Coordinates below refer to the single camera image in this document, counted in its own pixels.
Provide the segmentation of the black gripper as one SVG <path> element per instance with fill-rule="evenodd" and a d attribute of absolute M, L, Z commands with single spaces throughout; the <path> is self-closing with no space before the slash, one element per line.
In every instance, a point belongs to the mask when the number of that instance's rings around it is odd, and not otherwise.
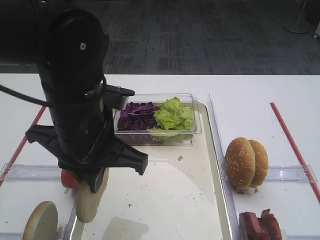
<path fill-rule="evenodd" d="M 32 125 L 25 135 L 53 154 L 62 167 L 84 171 L 82 178 L 92 193 L 100 189 L 105 168 L 132 168 L 143 175 L 148 165 L 146 153 L 115 136 L 110 119 L 55 119 L 52 126 Z"/>

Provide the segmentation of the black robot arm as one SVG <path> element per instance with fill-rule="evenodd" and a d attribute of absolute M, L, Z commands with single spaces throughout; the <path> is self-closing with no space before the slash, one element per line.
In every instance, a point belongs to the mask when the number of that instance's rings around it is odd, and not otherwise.
<path fill-rule="evenodd" d="M 123 110 L 135 92 L 107 84 L 103 62 L 109 37 L 90 12 L 63 0 L 3 0 L 0 3 L 0 63 L 35 65 L 45 100 L 7 87 L 0 90 L 45 106 L 51 126 L 26 131 L 58 160 L 58 166 L 98 192 L 107 168 L 133 168 L 142 175 L 148 155 L 114 134 L 113 110 Z"/>

